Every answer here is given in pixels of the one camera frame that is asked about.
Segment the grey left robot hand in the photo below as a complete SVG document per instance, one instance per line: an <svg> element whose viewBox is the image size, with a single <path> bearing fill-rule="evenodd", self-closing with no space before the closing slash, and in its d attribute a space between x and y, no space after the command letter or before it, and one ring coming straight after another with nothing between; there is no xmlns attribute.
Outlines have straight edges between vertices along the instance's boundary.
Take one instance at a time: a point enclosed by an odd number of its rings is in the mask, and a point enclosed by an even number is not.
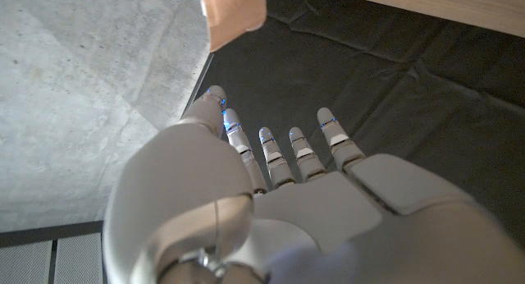
<svg viewBox="0 0 525 284"><path fill-rule="evenodd" d="M294 176L272 132L262 172L219 86L125 165L103 225L110 283L521 283L524 252L471 195L389 154L331 111L327 171L298 128Z"/></svg>

